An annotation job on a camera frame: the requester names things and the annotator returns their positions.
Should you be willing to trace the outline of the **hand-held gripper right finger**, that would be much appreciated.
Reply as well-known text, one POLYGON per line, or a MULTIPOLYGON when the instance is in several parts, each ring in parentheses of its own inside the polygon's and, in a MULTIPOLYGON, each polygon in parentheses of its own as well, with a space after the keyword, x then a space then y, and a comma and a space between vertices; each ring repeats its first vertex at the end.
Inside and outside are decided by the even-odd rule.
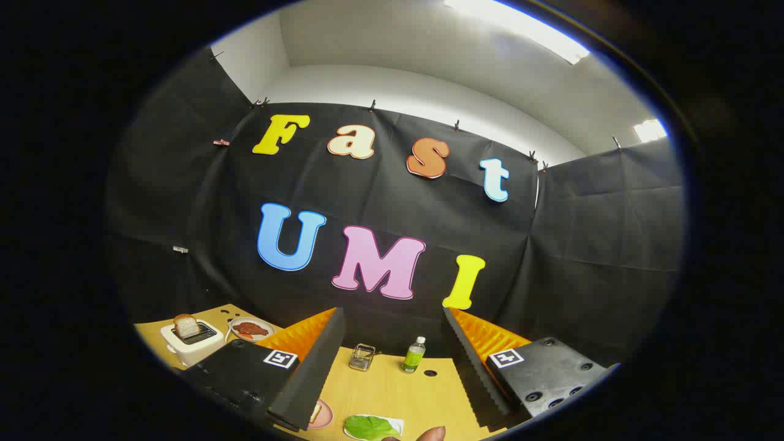
POLYGON ((530 341, 456 308, 442 312, 443 343, 481 427, 540 419, 616 371, 557 338, 530 341))

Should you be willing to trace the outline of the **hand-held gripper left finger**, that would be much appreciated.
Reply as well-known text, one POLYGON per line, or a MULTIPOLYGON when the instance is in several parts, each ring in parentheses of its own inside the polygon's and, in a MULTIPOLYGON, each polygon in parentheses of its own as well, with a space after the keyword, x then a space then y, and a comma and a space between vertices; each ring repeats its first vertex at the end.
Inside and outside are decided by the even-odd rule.
POLYGON ((252 424, 299 432, 310 424, 344 336, 344 308, 330 308, 260 342, 229 342, 185 369, 184 380, 252 424))

